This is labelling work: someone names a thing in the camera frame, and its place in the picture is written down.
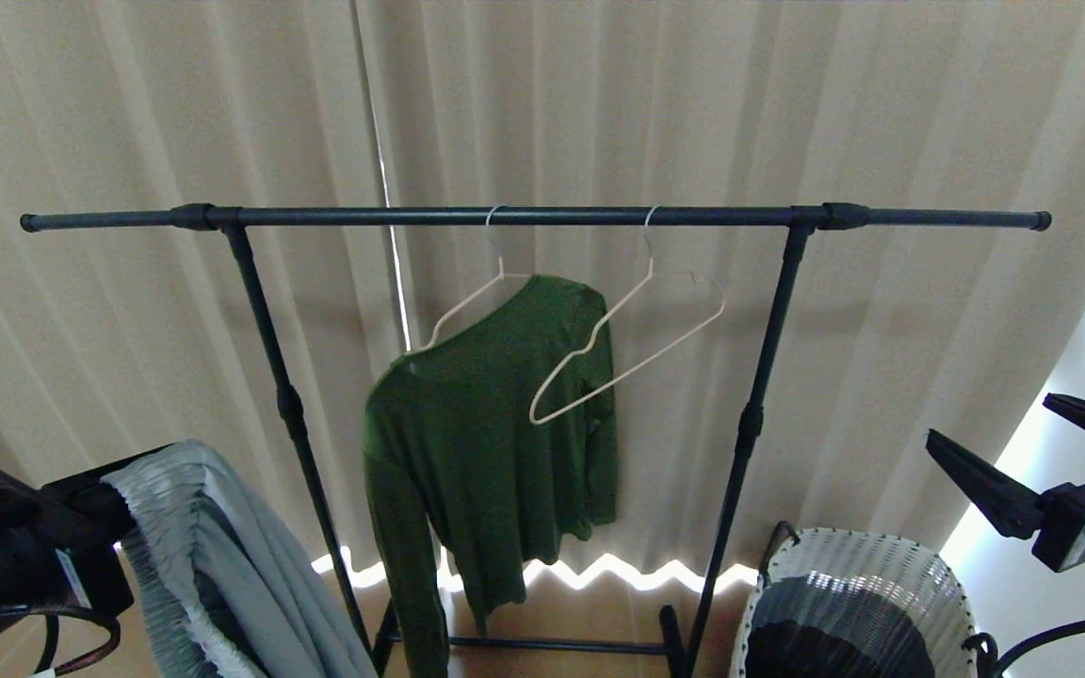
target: green shirt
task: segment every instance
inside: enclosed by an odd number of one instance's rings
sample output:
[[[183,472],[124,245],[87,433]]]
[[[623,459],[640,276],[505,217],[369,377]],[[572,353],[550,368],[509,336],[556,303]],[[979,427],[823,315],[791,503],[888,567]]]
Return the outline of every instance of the green shirt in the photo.
[[[367,498],[410,673],[444,677],[446,623],[430,526],[455,553],[474,621],[525,600],[522,563],[554,563],[564,533],[589,539],[615,517],[614,389],[547,424],[535,391],[605,315],[593,289],[535,274],[507,304],[446,342],[401,356],[367,401]],[[570,361],[538,417],[612,379],[609,327]]]

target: empty hanger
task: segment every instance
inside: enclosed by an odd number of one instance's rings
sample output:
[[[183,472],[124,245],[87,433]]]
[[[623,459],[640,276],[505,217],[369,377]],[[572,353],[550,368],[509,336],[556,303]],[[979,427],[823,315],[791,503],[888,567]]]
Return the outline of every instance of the empty hanger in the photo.
[[[492,243],[492,248],[496,251],[496,278],[485,283],[485,286],[477,289],[475,292],[471,292],[470,295],[467,296],[467,299],[461,300],[457,306],[455,306],[455,308],[445,312],[443,318],[438,318],[438,324],[434,325],[434,334],[430,336],[430,343],[419,348],[419,351],[424,351],[425,348],[430,348],[438,342],[438,333],[443,330],[443,323],[449,320],[449,318],[451,318],[455,314],[460,312],[460,310],[463,309],[463,306],[471,304],[471,300],[475,299],[475,297],[487,292],[488,289],[494,286],[494,284],[499,283],[501,280],[507,278],[532,278],[532,276],[534,276],[531,273],[505,273],[505,258],[500,254],[500,244],[496,243],[495,238],[492,236],[492,215],[495,215],[496,210],[499,210],[500,207],[507,206],[508,205],[497,205],[494,209],[488,210],[487,218],[483,219],[483,228],[485,228],[485,234],[488,236],[488,243]]]
[[[600,320],[597,321],[597,324],[593,325],[593,334],[589,336],[589,344],[587,346],[580,348],[580,350],[578,351],[573,351],[567,354],[567,356],[564,356],[563,360],[560,360],[560,364],[554,366],[554,370],[551,370],[551,374],[547,375],[546,382],[542,382],[542,386],[539,386],[537,394],[534,394],[534,400],[531,401],[531,424],[546,424],[546,422],[551,421],[552,419],[561,415],[561,413],[567,412],[570,409],[577,407],[577,405],[587,402],[587,400],[593,398],[593,396],[599,395],[600,392],[610,389],[612,386],[615,385],[615,383],[622,382],[625,378],[636,372],[636,370],[638,370],[642,366],[650,363],[651,360],[659,359],[660,356],[666,354],[668,350],[672,350],[673,347],[684,342],[684,340],[688,340],[689,336],[697,334],[699,330],[702,330],[703,327],[711,324],[711,322],[714,321],[715,318],[720,317],[720,315],[723,315],[723,311],[727,309],[727,293],[726,291],[724,291],[723,284],[718,284],[718,281],[712,279],[710,276],[705,276],[705,278],[703,279],[698,279],[697,273],[693,273],[692,270],[681,270],[681,271],[675,271],[675,273],[665,273],[660,276],[654,274],[655,257],[654,257],[654,252],[651,248],[651,238],[647,236],[647,229],[651,228],[651,215],[655,214],[655,210],[658,210],[659,208],[660,208],[659,205],[651,207],[651,210],[647,213],[647,218],[644,219],[644,222],[642,222],[642,239],[647,242],[647,277],[642,279],[641,282],[636,284],[634,289],[630,289],[629,292],[625,293],[625,296],[622,296],[622,300],[620,300],[618,304],[614,304],[614,308],[610,309],[605,315],[603,315],[602,318],[600,318]],[[598,386],[597,389],[591,391],[590,394],[583,396],[580,399],[564,405],[564,407],[561,407],[557,409],[554,412],[548,413],[548,415],[539,419],[537,413],[535,413],[535,411],[539,407],[539,399],[542,399],[542,394],[544,392],[546,392],[547,386],[550,386],[551,382],[554,382],[554,378],[557,376],[557,374],[560,373],[560,371],[564,368],[564,366],[566,366],[574,357],[583,356],[586,353],[593,350],[593,345],[597,344],[597,334],[602,330],[602,327],[607,322],[611,321],[611,318],[614,317],[614,314],[616,314],[618,309],[622,308],[622,306],[627,304],[627,302],[630,300],[630,297],[636,296],[636,293],[639,292],[639,289],[642,289],[644,284],[647,284],[654,278],[672,278],[672,276],[675,274],[688,274],[690,279],[693,279],[693,283],[697,284],[701,284],[702,282],[705,282],[705,280],[710,280],[710,282],[714,283],[714,286],[718,287],[718,310],[715,311],[714,315],[711,315],[710,318],[706,318],[702,322],[699,322],[698,325],[694,325],[692,328],[692,330],[689,330],[685,334],[677,336],[676,341],[673,342],[672,344],[664,346],[659,351],[655,351],[650,357],[647,357],[647,359],[642,360],[639,364],[634,366],[628,370],[625,370],[625,372],[623,372],[622,374],[617,374],[617,376],[611,379],[611,381],[608,381],[607,383],[603,383],[602,386]]]

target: brown floor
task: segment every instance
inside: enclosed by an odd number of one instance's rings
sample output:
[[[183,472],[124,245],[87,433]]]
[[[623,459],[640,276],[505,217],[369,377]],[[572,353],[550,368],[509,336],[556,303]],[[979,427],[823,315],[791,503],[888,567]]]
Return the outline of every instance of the brown floor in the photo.
[[[327,581],[335,585],[332,575]],[[715,597],[711,611],[697,675],[725,677],[731,665],[731,644],[735,640],[749,588],[737,584]],[[359,609],[367,628],[374,635],[387,604],[388,592],[384,585],[358,589]],[[556,637],[557,639],[637,640],[661,642],[660,607],[672,604],[681,623],[681,635],[689,636],[689,624],[697,607],[697,593],[684,584],[671,581],[651,591],[637,591],[615,575],[598,576],[588,587],[576,591],[554,575],[544,572],[529,587],[529,600],[521,605],[507,605],[497,610],[489,619],[489,634],[505,637]],[[474,634],[473,622],[461,593],[455,597],[456,627],[461,635]],[[152,657],[148,652],[145,630],[139,617],[138,605],[132,605],[120,617],[125,642],[99,665],[75,674],[79,678],[156,677]],[[87,648],[103,642],[103,635],[93,627],[78,623],[63,623],[58,662],[69,660]],[[18,678],[29,675],[43,643],[43,625],[26,621],[0,636],[0,678]],[[455,648],[454,656],[460,661],[468,678],[499,677],[614,677],[661,678],[667,675],[663,657],[603,655],[603,653],[567,653],[538,651],[492,651],[492,649]],[[387,678],[408,677],[404,651],[397,645],[388,663]]]

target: clothing rack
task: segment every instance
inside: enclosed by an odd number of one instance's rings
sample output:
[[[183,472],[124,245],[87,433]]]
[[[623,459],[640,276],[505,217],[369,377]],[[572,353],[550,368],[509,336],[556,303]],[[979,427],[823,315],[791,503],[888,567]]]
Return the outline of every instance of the clothing rack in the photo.
[[[251,209],[251,207],[218,207],[210,204],[190,204],[171,210],[95,212],[95,214],[23,215],[18,223],[27,232],[66,231],[81,228],[173,226],[191,231],[224,232],[237,259],[241,280],[245,284],[254,321],[261,335],[275,375],[275,391],[280,417],[288,426],[288,434],[296,447],[296,456],[304,472],[304,479],[320,532],[323,533],[334,574],[341,585],[349,617],[373,660],[375,670],[383,674],[387,666],[392,644],[399,640],[396,631],[396,613],[388,603],[374,637],[374,647],[367,639],[358,604],[354,600],[346,566],[341,559],[336,529],[320,484],[318,464],[312,456],[304,407],[296,387],[290,382],[288,364],[275,333],[266,292],[261,287],[254,250],[250,245],[246,228],[253,226],[483,226],[490,207],[293,207],[293,209]],[[642,226],[649,207],[500,207],[492,216],[498,226]],[[773,306],[767,317],[765,338],[753,378],[748,404],[739,418],[735,458],[727,477],[723,508],[718,512],[718,528],[711,551],[711,562],[705,568],[705,584],[698,601],[693,626],[688,642],[681,642],[676,613],[672,605],[660,610],[663,643],[595,642],[569,639],[471,639],[452,637],[455,647],[546,649],[546,651],[576,651],[593,653],[636,653],[667,657],[668,673],[673,678],[689,678],[697,664],[705,625],[711,613],[715,581],[723,570],[727,538],[731,536],[739,494],[748,471],[748,463],[756,449],[765,411],[765,394],[773,373],[776,350],[781,338],[789,300],[793,296],[797,267],[810,234],[816,231],[847,231],[863,226],[968,226],[987,228],[1021,228],[1044,231],[1049,227],[1049,212],[1004,210],[892,210],[869,209],[852,203],[825,203],[824,205],[789,207],[660,207],[651,215],[651,226],[776,226],[789,229],[784,241],[781,271],[778,274]]]

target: light blue garment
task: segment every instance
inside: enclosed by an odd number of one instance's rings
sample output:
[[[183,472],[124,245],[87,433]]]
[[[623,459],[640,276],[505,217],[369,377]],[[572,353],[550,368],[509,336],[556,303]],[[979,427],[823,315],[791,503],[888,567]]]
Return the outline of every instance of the light blue garment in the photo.
[[[167,678],[374,678],[357,631],[288,526],[216,450],[186,440],[103,477]]]

